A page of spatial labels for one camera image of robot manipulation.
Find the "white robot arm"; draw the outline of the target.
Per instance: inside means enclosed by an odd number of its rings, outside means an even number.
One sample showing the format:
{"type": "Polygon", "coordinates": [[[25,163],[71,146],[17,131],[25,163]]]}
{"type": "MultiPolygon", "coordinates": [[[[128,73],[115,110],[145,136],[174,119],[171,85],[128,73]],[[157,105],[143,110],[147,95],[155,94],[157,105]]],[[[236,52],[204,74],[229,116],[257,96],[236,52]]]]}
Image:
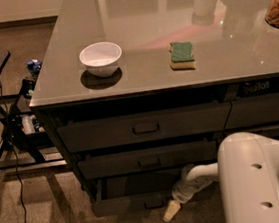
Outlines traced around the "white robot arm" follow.
{"type": "Polygon", "coordinates": [[[172,187],[169,222],[198,191],[217,181],[226,223],[279,223],[279,140],[238,132],[223,139],[213,164],[188,164],[172,187]]]}

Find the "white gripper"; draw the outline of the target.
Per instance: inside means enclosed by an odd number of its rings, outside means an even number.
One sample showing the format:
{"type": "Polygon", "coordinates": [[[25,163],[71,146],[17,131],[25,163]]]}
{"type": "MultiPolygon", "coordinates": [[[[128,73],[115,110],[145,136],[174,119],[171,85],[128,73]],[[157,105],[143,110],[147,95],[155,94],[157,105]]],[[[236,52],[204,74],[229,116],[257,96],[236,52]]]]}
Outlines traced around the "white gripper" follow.
{"type": "Polygon", "coordinates": [[[189,202],[197,192],[208,187],[212,181],[207,179],[206,165],[188,164],[181,169],[181,176],[172,187],[172,198],[164,213],[163,220],[170,222],[172,218],[180,211],[180,204],[189,202]]]}

